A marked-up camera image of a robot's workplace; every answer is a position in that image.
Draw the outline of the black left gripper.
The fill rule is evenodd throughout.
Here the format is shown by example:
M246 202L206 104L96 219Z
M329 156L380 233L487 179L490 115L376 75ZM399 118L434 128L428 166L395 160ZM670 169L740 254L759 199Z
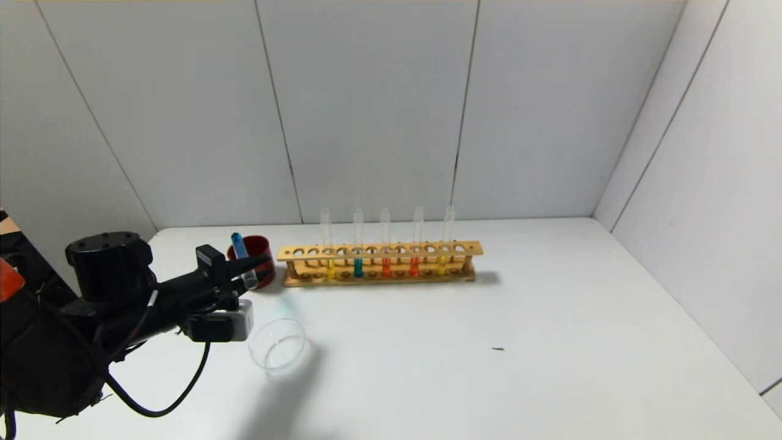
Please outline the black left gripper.
M162 309L206 309L229 293L238 297L259 293L276 278L272 258L266 254L227 261L223 253L206 244L195 249L195 256L195 270L159 284Z

